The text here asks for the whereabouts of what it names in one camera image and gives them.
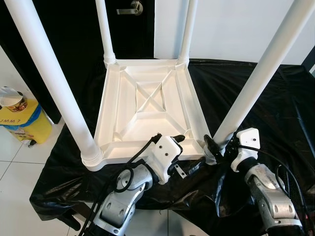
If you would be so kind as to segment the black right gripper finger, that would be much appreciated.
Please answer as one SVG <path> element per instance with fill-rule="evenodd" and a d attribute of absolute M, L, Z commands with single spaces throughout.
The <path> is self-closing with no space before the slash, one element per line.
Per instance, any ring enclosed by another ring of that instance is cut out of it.
<path fill-rule="evenodd" d="M 206 160 L 221 160 L 223 159 L 223 155 L 221 153 L 221 149 L 216 142 L 212 139 L 210 135 L 204 135 L 203 140 L 205 142 L 205 147 L 203 148 L 203 152 L 205 154 Z"/>

